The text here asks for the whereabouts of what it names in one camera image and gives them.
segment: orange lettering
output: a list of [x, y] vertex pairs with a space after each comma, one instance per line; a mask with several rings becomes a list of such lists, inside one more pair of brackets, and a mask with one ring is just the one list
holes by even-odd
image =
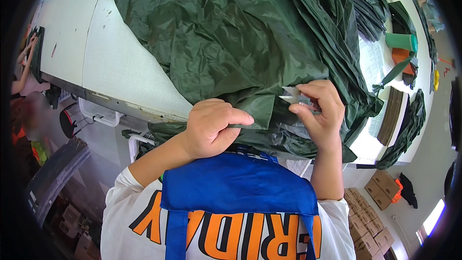
[[[199, 250], [215, 259], [236, 259], [243, 218], [244, 214], [206, 213], [199, 236]], [[223, 219], [225, 219], [223, 234], [221, 242], [218, 243]]]
[[313, 245], [315, 247], [316, 259], [321, 257], [321, 240], [322, 240], [322, 227], [321, 218], [315, 216], [313, 219]]
[[267, 215], [269, 236], [262, 243], [262, 257], [266, 260], [295, 259], [297, 256], [298, 215], [285, 214], [284, 225], [280, 214]]
[[157, 190], [151, 196], [149, 204], [136, 220], [130, 224], [129, 228], [138, 235], [145, 230], [146, 237], [151, 241], [160, 243], [160, 199], [162, 192]]
[[199, 228], [200, 222], [202, 221], [202, 218], [204, 217], [204, 211], [194, 211], [194, 212], [189, 212], [188, 213], [188, 232], [186, 234], [186, 249], [188, 249], [191, 241], [194, 238], [194, 235], [197, 232], [197, 229]]
[[242, 243], [241, 259], [257, 260], [260, 252], [260, 241], [262, 240], [263, 222], [265, 215], [261, 213], [249, 213], [245, 225], [244, 238]]

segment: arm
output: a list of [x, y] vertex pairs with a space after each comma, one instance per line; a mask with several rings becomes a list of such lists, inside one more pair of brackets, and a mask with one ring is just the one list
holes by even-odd
[[20, 64], [23, 61], [24, 57], [27, 55], [27, 52], [29, 51], [29, 49], [31, 49], [32, 43], [35, 41], [35, 37], [36, 37], [36, 33], [32, 35], [31, 42], [29, 42], [26, 48], [19, 54], [18, 59], [16, 60], [17, 64]]
[[223, 153], [241, 129], [229, 124], [253, 124], [254, 119], [231, 104], [209, 99], [194, 105], [189, 113], [186, 130], [148, 152], [128, 169], [143, 187], [157, 180], [164, 171], [196, 159]]
[[[30, 47], [29, 47], [29, 45], [28, 45], [28, 47], [32, 48], [32, 50], [34, 50], [36, 43], [37, 43], [37, 40], [35, 38], [33, 38], [31, 40], [31, 44], [29, 44]], [[31, 68], [32, 57], [33, 57], [33, 53], [31, 53], [31, 55], [29, 55], [29, 58], [27, 58], [26, 66], [24, 67], [21, 78], [19, 80], [17, 80], [17, 81], [13, 81], [13, 83], [11, 84], [11, 94], [12, 95], [17, 94], [18, 92], [23, 90], [23, 88], [24, 88], [24, 86], [26, 84], [26, 79], [29, 76], [29, 69]]]
[[342, 146], [340, 126], [345, 107], [335, 86], [329, 80], [316, 80], [297, 86], [304, 94], [317, 99], [322, 113], [314, 115], [303, 104], [292, 104], [289, 110], [300, 118], [310, 138], [318, 147], [311, 185], [319, 200], [343, 198]]

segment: white plastic basket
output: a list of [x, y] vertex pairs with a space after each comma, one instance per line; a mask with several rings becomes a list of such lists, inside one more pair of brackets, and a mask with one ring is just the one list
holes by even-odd
[[132, 135], [128, 139], [128, 147], [130, 149], [130, 163], [133, 163], [138, 155], [140, 149], [140, 142], [150, 143], [155, 146], [154, 141], [152, 140], [153, 134], [149, 130], [145, 130], [139, 135]]
[[123, 116], [123, 113], [102, 107], [82, 98], [78, 98], [78, 106], [85, 118], [92, 118], [97, 122], [112, 127], [117, 126], [119, 124], [120, 117]]

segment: cardboard box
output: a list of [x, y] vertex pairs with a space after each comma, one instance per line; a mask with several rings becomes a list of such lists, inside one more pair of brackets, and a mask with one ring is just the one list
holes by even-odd
[[372, 198], [377, 196], [378, 192], [382, 190], [373, 179], [370, 179], [366, 186], [364, 186], [364, 188]]
[[371, 179], [373, 179], [380, 188], [384, 189], [388, 183], [388, 180], [393, 178], [385, 170], [377, 170], [372, 175]]
[[377, 246], [380, 248], [382, 255], [384, 255], [391, 245], [395, 242], [394, 238], [391, 236], [390, 231], [387, 228], [384, 228], [380, 233], [374, 237], [374, 241]]
[[367, 228], [356, 215], [348, 218], [348, 226], [350, 228], [350, 236], [353, 239], [353, 242], [359, 240], [367, 233]]
[[364, 199], [363, 196], [357, 198], [356, 202], [358, 202], [358, 204], [361, 206], [361, 209], [363, 210], [369, 207], [369, 203], [367, 203], [366, 199]]
[[387, 194], [388, 198], [393, 199], [393, 197], [400, 191], [400, 186], [393, 179], [388, 179], [385, 187], [382, 190]]
[[348, 188], [348, 189], [350, 190], [350, 193], [353, 195], [355, 199], [361, 197], [361, 194], [359, 193], [357, 188]]
[[390, 205], [391, 199], [384, 191], [380, 191], [377, 196], [374, 197], [374, 202], [376, 202], [380, 210], [385, 210]]
[[372, 237], [374, 237], [375, 235], [378, 234], [378, 232], [380, 232], [373, 221], [366, 224], [366, 229], [371, 234]]
[[357, 260], [371, 260], [380, 252], [371, 234], [366, 233], [360, 239], [354, 242], [354, 250]]
[[366, 225], [367, 223], [369, 223], [371, 221], [371, 219], [369, 218], [369, 216], [367, 216], [366, 212], [364, 212], [364, 210], [361, 210], [361, 211], [358, 211], [356, 213], [356, 216], [361, 220], [361, 222]]
[[362, 210], [361, 206], [358, 204], [358, 202], [356, 202], [356, 200], [348, 200], [347, 203], [350, 207], [350, 210], [353, 210], [355, 214]]
[[349, 189], [344, 189], [343, 190], [343, 198], [345, 200], [350, 200], [350, 199], [354, 199], [353, 195], [351, 194], [350, 190]]
[[382, 223], [379, 217], [373, 219], [372, 222], [377, 227], [378, 232], [382, 231], [385, 228], [384, 223]]
[[374, 220], [378, 217], [377, 212], [375, 212], [374, 208], [371, 206], [365, 208], [364, 212], [366, 212], [367, 216], [369, 216], [371, 220]]

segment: brown cardboard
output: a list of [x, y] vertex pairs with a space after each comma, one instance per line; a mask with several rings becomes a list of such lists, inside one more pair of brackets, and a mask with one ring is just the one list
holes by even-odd
[[384, 189], [387, 185], [388, 180], [393, 179], [390, 174], [388, 174], [384, 170], [377, 170], [373, 175], [372, 178], [380, 188]]
[[364, 210], [361, 210], [361, 211], [358, 211], [356, 213], [356, 216], [361, 220], [361, 222], [366, 225], [367, 223], [369, 223], [371, 221], [371, 219], [369, 218], [369, 216], [367, 216], [366, 212], [364, 212]]
[[374, 197], [374, 202], [378, 205], [380, 210], [385, 210], [391, 203], [391, 199], [388, 198], [384, 191], [380, 191], [377, 196]]
[[352, 200], [352, 199], [354, 199], [353, 194], [351, 194], [351, 192], [350, 192], [349, 189], [344, 189], [344, 191], [343, 191], [343, 198], [344, 198], [345, 200]]
[[373, 219], [372, 222], [377, 227], [378, 232], [382, 231], [385, 228], [384, 223], [382, 223], [379, 217]]
[[385, 254], [391, 245], [395, 242], [394, 238], [391, 236], [390, 231], [387, 228], [384, 228], [380, 233], [374, 237], [374, 241], [380, 248], [382, 254]]
[[374, 237], [375, 235], [377, 235], [378, 232], [380, 232], [377, 229], [377, 226], [374, 224], [373, 221], [367, 223], [366, 228], [367, 228], [367, 231], [372, 235], [372, 237]]
[[387, 183], [382, 187], [382, 190], [387, 194], [388, 198], [393, 199], [396, 193], [399, 192], [400, 186], [393, 179], [388, 179]]
[[357, 260], [372, 259], [380, 251], [371, 234], [366, 233], [354, 242]]
[[353, 195], [355, 199], [361, 197], [361, 194], [359, 193], [357, 188], [348, 188], [348, 189], [350, 190], [350, 193]]
[[367, 193], [371, 195], [372, 198], [377, 196], [378, 192], [381, 191], [380, 187], [373, 179], [370, 179], [364, 188], [366, 189]]
[[350, 207], [350, 209], [353, 210], [353, 212], [355, 212], [355, 214], [358, 211], [362, 210], [361, 206], [358, 204], [358, 202], [356, 202], [356, 200], [348, 200], [347, 203], [348, 203], [348, 206]]
[[359, 240], [367, 233], [367, 228], [356, 215], [348, 218], [348, 226], [350, 228], [350, 236], [353, 239], [353, 242]]
[[373, 257], [372, 260], [385, 260], [382, 252], [379, 250]]
[[357, 198], [356, 202], [358, 202], [358, 204], [361, 206], [361, 209], [363, 210], [369, 207], [369, 203], [367, 203], [366, 199], [364, 199], [363, 196]]
[[371, 220], [374, 220], [375, 218], [378, 217], [377, 212], [375, 212], [374, 210], [374, 207], [369, 206], [364, 209], [364, 212], [366, 212], [367, 216], [369, 216]]

